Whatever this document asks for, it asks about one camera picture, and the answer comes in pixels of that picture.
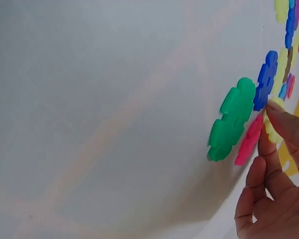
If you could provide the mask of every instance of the white surface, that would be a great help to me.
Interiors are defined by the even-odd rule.
[[[267,0],[0,1],[0,238],[228,224],[244,169],[207,161],[209,132],[284,35]]]

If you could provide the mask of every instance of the yellow plastic piece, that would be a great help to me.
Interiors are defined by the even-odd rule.
[[[297,104],[297,107],[295,110],[295,116],[299,117],[299,100],[298,100],[298,104]],[[293,158],[288,153],[287,147],[284,142],[281,144],[281,146],[278,150],[278,155],[279,155],[280,163],[281,163],[282,167],[285,168],[285,173],[288,176],[294,176],[294,175],[298,174],[297,166],[296,166]]]
[[[281,99],[279,97],[272,97],[271,100],[276,102],[282,108],[285,108],[285,102],[283,99]],[[267,116],[267,113],[265,113],[265,116],[264,116],[264,123],[265,123],[265,127],[266,127],[266,132],[268,134],[268,139],[270,140],[270,142],[272,142],[272,143],[282,142],[283,138],[275,131],[273,125],[271,124],[271,122]]]
[[[288,62],[288,50],[285,47],[283,47],[280,50],[280,54],[278,58],[278,69],[277,69],[276,76],[274,78],[275,81],[274,81],[272,93],[275,96],[278,96],[278,94],[280,93],[280,89],[283,84],[283,80],[285,76],[287,62]]]
[[[293,67],[296,63],[296,59],[298,56],[298,47],[299,47],[299,24],[296,31],[296,34],[294,36],[294,43],[293,43],[294,51],[293,51],[293,59],[291,61],[291,67]]]
[[[286,23],[289,11],[289,0],[275,0],[276,19],[279,23]]]

